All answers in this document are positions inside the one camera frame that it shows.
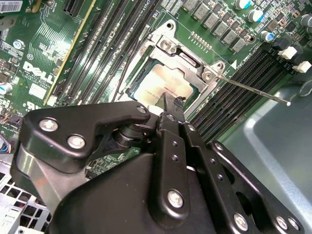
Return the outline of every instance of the ram slot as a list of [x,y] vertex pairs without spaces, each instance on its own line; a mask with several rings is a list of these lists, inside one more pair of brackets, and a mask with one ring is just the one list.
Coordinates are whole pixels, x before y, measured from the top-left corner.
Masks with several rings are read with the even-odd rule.
[[120,52],[116,56],[112,66],[110,67],[109,71],[107,72],[107,74],[105,75],[103,79],[104,82],[101,83],[101,85],[98,87],[90,103],[99,102],[99,99],[102,97],[105,89],[108,87],[112,78],[115,76],[116,72],[118,71],[118,68],[122,65],[125,57],[127,57],[127,55],[134,48],[134,45],[136,44],[139,36],[144,30],[144,26],[146,25],[147,22],[151,20],[151,18],[154,15],[155,10],[159,8],[161,2],[162,2],[161,0],[155,0],[151,4],[148,5],[147,9],[144,11],[143,17],[139,18],[138,23],[136,23],[133,29],[131,37],[128,40],[126,40],[125,45],[121,48]]

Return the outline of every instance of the electronic component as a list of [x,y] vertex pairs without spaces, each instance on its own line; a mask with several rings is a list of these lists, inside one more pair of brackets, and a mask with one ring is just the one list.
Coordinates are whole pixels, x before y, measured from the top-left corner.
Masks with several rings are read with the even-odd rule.
[[222,17],[222,20],[224,22],[227,22],[231,16],[232,15],[229,12],[226,12],[225,15]]
[[275,20],[271,20],[267,25],[267,30],[273,32],[278,27],[278,23]]
[[11,78],[10,74],[6,72],[0,72],[0,83],[8,82],[10,78]]
[[251,3],[252,2],[250,0],[236,0],[234,5],[236,9],[241,10],[248,8]]
[[277,22],[279,22],[281,19],[283,19],[283,17],[284,17],[284,14],[280,12],[275,19]]
[[244,46],[246,45],[245,41],[240,38],[237,42],[234,43],[234,45],[231,47],[231,50],[238,53]]
[[220,3],[217,3],[213,9],[214,13],[218,13],[222,9],[222,5]]
[[71,17],[76,17],[80,12],[83,3],[84,0],[66,0],[63,11]]
[[208,11],[209,11],[208,6],[206,6],[205,4],[201,4],[198,7],[198,9],[194,12],[193,16],[197,20],[202,20]]
[[9,119],[8,119],[8,123],[15,126],[15,127],[20,127],[21,123],[22,123],[23,118],[13,114]]
[[239,22],[235,21],[232,25],[231,25],[231,29],[235,30],[238,26],[239,26]]
[[10,70],[11,65],[12,64],[10,62],[5,62],[4,65],[3,65],[3,68],[6,69],[6,70]]
[[213,34],[217,37],[221,37],[227,29],[228,26],[226,23],[221,21],[219,25],[213,30]]
[[247,29],[243,29],[243,31],[241,31],[241,33],[239,34],[239,36],[240,36],[241,38],[244,38],[244,37],[247,35],[247,33],[248,33]]
[[16,74],[16,72],[18,71],[18,69],[19,69],[18,66],[16,66],[15,64],[12,64],[12,65],[11,65],[11,68],[10,68],[10,71]]
[[284,59],[290,60],[296,53],[297,53],[297,50],[293,48],[292,46],[289,46],[288,48],[278,52],[277,54],[280,55]]
[[0,95],[5,95],[7,93],[10,93],[13,90],[13,87],[10,83],[2,83],[0,84]]
[[300,19],[301,26],[312,27],[312,15],[305,14]]
[[271,43],[271,42],[274,41],[274,34],[273,33],[269,33],[267,31],[262,31],[260,33],[260,38],[262,40],[264,40],[265,42],[267,42],[267,43]]
[[215,15],[215,13],[211,13],[207,20],[204,22],[204,26],[206,28],[212,29],[215,24],[218,22],[219,18]]
[[249,13],[248,13],[248,21],[249,22],[260,22],[263,18],[263,11],[261,10],[251,10]]
[[308,61],[304,61],[300,63],[298,66],[292,67],[295,71],[300,72],[300,73],[306,73],[310,68],[311,64]]
[[192,9],[196,6],[198,0],[186,0],[183,4],[183,8],[186,11],[192,11]]
[[296,28],[296,24],[293,21],[290,21],[289,24],[285,27],[288,32],[292,32]]
[[237,34],[233,30],[228,30],[224,35],[223,38],[221,38],[222,42],[229,45],[231,44],[234,39],[237,37]]

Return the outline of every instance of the screw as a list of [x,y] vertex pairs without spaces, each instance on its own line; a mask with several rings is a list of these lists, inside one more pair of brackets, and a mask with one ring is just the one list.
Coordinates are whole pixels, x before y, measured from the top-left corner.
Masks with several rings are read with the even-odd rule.
[[171,48],[171,42],[168,41],[168,40],[163,40],[161,43],[160,43],[160,47],[163,49],[163,50],[169,50]]
[[46,132],[54,132],[59,125],[52,119],[44,119],[40,121],[39,127]]
[[145,108],[143,106],[138,106],[137,110],[140,111],[142,114],[146,113],[146,110],[145,110]]
[[219,143],[216,143],[215,146],[218,150],[223,150],[222,146]]
[[175,120],[175,118],[172,115],[167,115],[167,118],[170,119],[171,121]]
[[190,129],[191,131],[196,131],[196,129],[195,129],[192,125],[189,125],[189,129]]
[[291,225],[298,231],[299,230],[299,226],[297,224],[297,222],[293,219],[293,218],[288,218],[288,221],[291,223]]
[[183,206],[183,198],[176,191],[170,190],[168,192],[168,200],[175,208],[181,208]]
[[67,140],[67,143],[74,149],[81,149],[86,145],[86,142],[80,136],[70,136]]
[[285,220],[283,220],[282,217],[277,216],[277,217],[276,217],[276,221],[277,221],[277,223],[281,226],[282,229],[284,229],[284,230],[287,230],[287,229],[288,229],[287,224],[286,224]]
[[247,231],[248,230],[248,224],[245,218],[241,214],[234,214],[234,220],[238,228],[242,231]]

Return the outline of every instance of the dimm slot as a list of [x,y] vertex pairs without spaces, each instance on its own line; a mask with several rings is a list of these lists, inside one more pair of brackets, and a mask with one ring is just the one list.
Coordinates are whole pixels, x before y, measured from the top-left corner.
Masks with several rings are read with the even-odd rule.
[[71,71],[69,73],[69,75],[67,76],[67,79],[64,83],[64,90],[70,91],[69,87],[73,82],[73,78],[76,78],[75,73],[77,71],[77,69],[79,68],[80,64],[83,63],[83,58],[91,53],[93,53],[93,51],[95,50],[95,41],[98,39],[98,37],[100,37],[103,32],[106,30],[106,21],[107,21],[107,17],[108,15],[110,15],[110,13],[112,11],[114,11],[116,9],[116,5],[114,4],[114,0],[109,0],[109,2],[104,6],[104,10],[101,11],[100,16],[98,17],[96,26],[92,29],[90,36],[88,37],[89,39],[86,41],[83,50],[81,51],[81,53],[79,54],[77,60],[75,61],[74,66],[71,68]]
[[159,8],[161,4],[160,0],[156,0],[153,3],[150,4],[150,7],[148,7],[147,10],[147,14],[145,14],[146,17],[143,17],[143,20],[140,20],[140,22],[138,23],[138,27],[135,27],[135,29],[133,30],[133,35],[135,35],[135,37],[132,36],[132,40],[129,40],[129,43],[127,43],[127,46],[124,46],[123,51],[120,51],[118,57],[116,58],[115,62],[113,63],[113,65],[111,66],[111,68],[109,69],[108,73],[110,79],[107,79],[106,83],[103,83],[99,86],[99,88],[97,89],[95,95],[93,96],[93,98],[91,99],[91,103],[96,103],[99,101],[99,99],[102,97],[106,87],[108,86],[109,82],[111,81],[111,78],[113,78],[117,72],[118,69],[116,69],[116,66],[120,66],[122,64],[122,61],[124,60],[124,58],[130,53],[131,49],[133,48],[133,45],[137,42],[139,36],[141,35],[142,31],[144,30],[144,25],[146,24],[146,22],[149,22],[154,14],[154,11]]
[[85,76],[89,73],[93,63],[98,59],[98,56],[104,47],[104,43],[108,39],[110,33],[116,27],[116,24],[120,21],[121,17],[124,15],[124,10],[129,2],[130,0],[119,1],[118,5],[116,5],[115,9],[117,10],[117,12],[114,12],[114,16],[107,21],[108,23],[106,26],[106,30],[103,32],[103,35],[100,37],[100,40],[96,45],[97,50],[95,50],[93,53],[90,53],[90,56],[86,60],[85,66],[83,66],[82,71],[80,71],[78,79],[75,82],[71,93],[69,94],[69,96],[71,96],[73,99],[76,97],[80,87],[84,82]]

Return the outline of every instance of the black memory slot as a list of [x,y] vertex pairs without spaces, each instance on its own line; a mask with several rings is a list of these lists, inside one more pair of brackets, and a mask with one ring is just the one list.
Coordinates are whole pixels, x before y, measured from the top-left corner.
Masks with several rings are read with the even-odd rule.
[[76,78],[74,74],[76,73],[77,69],[82,63],[84,56],[88,54],[87,56],[87,60],[88,60],[88,58],[91,56],[93,51],[96,49],[94,44],[96,45],[97,42],[94,43],[94,41],[97,41],[97,39],[100,38],[102,34],[106,31],[107,24],[105,23],[104,25],[102,25],[102,23],[104,21],[107,22],[106,20],[107,16],[110,15],[111,12],[114,12],[116,10],[116,5],[115,4],[112,5],[112,3],[113,3],[113,0],[109,0],[107,4],[104,6],[104,10],[100,12],[100,16],[98,17],[96,25],[93,27],[90,33],[90,36],[88,37],[87,41],[84,44],[83,50],[79,54],[77,60],[75,61],[74,66],[71,68],[71,71],[65,81],[64,90],[67,90],[69,86],[72,84],[73,78]]
[[109,35],[111,34],[111,32],[113,31],[113,29],[116,27],[116,24],[120,21],[121,17],[124,14],[124,10],[125,10],[125,8],[129,2],[130,2],[130,0],[118,2],[118,5],[116,6],[117,12],[114,12],[113,17],[107,21],[108,22],[107,23],[107,29],[105,30],[105,32],[101,36],[100,41],[97,43],[96,50],[90,54],[88,60],[86,60],[85,65],[83,66],[82,71],[80,71],[78,79],[75,82],[71,93],[69,94],[69,96],[71,96],[72,98],[75,98],[77,93],[79,92],[79,89],[82,86],[86,75],[89,73],[91,67],[93,66],[93,64],[98,59],[101,51],[103,50],[105,42],[107,41],[107,39],[108,39]]
[[[130,13],[127,15],[125,19],[125,23],[123,23],[122,27],[119,28],[119,31],[116,33],[117,36],[114,37],[114,40],[111,41],[110,46],[109,46],[110,48],[116,47],[116,44],[119,45],[119,41],[125,38],[126,33],[131,28],[133,21],[135,20],[137,14],[139,13],[139,11],[142,9],[143,6],[144,6],[144,2],[140,0],[132,6],[132,8],[130,9]],[[105,69],[108,62],[110,61],[110,58],[113,55],[113,52],[114,52],[114,49],[110,49],[109,52],[105,54],[105,56],[102,57],[102,63],[97,67],[92,79],[89,80],[85,88],[85,91],[83,92],[81,96],[82,103],[84,103],[86,99],[89,97],[100,75],[102,74],[103,70]]]
[[109,85],[111,78],[113,78],[117,72],[117,68],[119,68],[125,57],[130,53],[131,49],[134,48],[134,44],[137,42],[139,36],[141,35],[142,31],[146,23],[148,23],[154,15],[155,10],[159,8],[162,1],[155,0],[151,4],[148,5],[147,9],[144,11],[143,16],[139,18],[138,23],[136,24],[131,37],[126,41],[126,44],[122,47],[121,51],[119,52],[118,56],[116,57],[115,61],[113,62],[112,66],[110,67],[107,75],[104,78],[104,82],[99,86],[95,95],[91,99],[91,103],[96,103],[102,97],[105,89]]

